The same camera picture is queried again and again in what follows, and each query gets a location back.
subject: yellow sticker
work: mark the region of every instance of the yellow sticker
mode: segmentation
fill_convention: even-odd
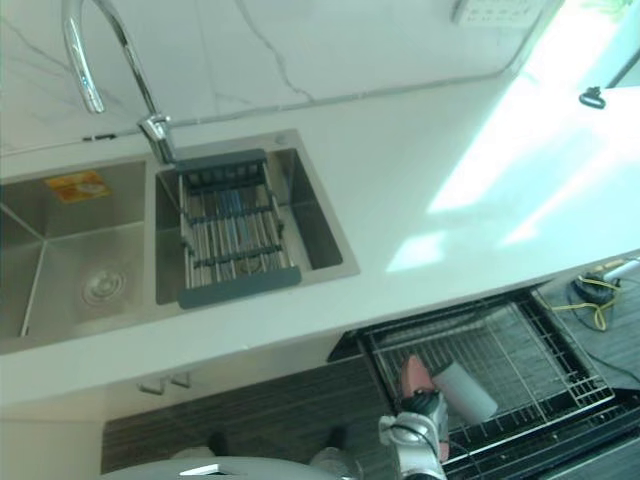
[[[93,171],[48,178],[45,183],[62,203],[76,203],[111,195],[111,190],[104,184],[100,175]]]

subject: cabinet handle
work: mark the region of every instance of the cabinet handle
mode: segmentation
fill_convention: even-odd
[[[136,386],[138,387],[138,390],[141,391],[142,393],[162,396],[164,395],[164,391],[165,391],[165,379],[161,379],[158,382],[158,384],[159,384],[158,387],[150,387],[148,385],[145,385],[144,383],[138,383]]]
[[[173,375],[169,381],[177,387],[191,388],[191,374],[189,372]]]

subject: white countertop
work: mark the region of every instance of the white countertop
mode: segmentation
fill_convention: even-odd
[[[630,115],[640,89],[611,93],[596,111],[522,80],[482,130],[508,83],[176,131],[179,144],[195,145],[298,129],[360,274],[5,355],[0,405],[345,331],[637,251]],[[4,158],[2,176],[147,149],[130,137],[36,151]]]

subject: faucet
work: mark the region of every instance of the faucet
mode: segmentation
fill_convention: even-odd
[[[87,110],[89,110],[90,113],[103,113],[105,111],[104,104],[93,82],[85,54],[84,39],[82,38],[81,20],[83,1],[84,0],[62,1],[62,32],[67,54],[69,55],[69,60],[71,61],[71,66],[73,67]],[[142,133],[149,141],[151,150],[160,162],[167,164],[175,163],[175,147],[169,129],[170,118],[158,111],[157,104],[151,95],[149,85],[142,71],[142,65],[140,65],[140,61],[131,43],[131,37],[125,30],[122,19],[118,15],[113,3],[111,3],[111,0],[93,0],[93,2],[107,18],[109,25],[111,25],[111,28],[116,34],[122,46],[124,56],[136,79],[140,93],[142,93],[142,98],[144,98],[144,102],[149,109],[149,115],[138,122],[140,130],[142,130]]]

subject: yellow cable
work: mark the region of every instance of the yellow cable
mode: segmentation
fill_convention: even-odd
[[[620,287],[616,287],[615,285],[612,285],[607,282],[601,282],[600,280],[594,280],[592,278],[584,278],[582,276],[579,276],[578,280],[580,280],[582,283],[590,283],[592,285],[600,285],[601,287],[607,287],[616,292],[620,290]]]
[[[561,310],[578,310],[580,308],[593,308],[595,310],[595,313],[593,315],[594,324],[598,330],[601,330],[603,332],[607,329],[607,318],[604,314],[604,311],[607,308],[611,307],[616,301],[616,298],[614,297],[612,300],[603,305],[597,305],[595,303],[576,303],[574,305],[559,305],[557,307],[552,307],[542,297],[539,298],[545,308],[554,312]]]

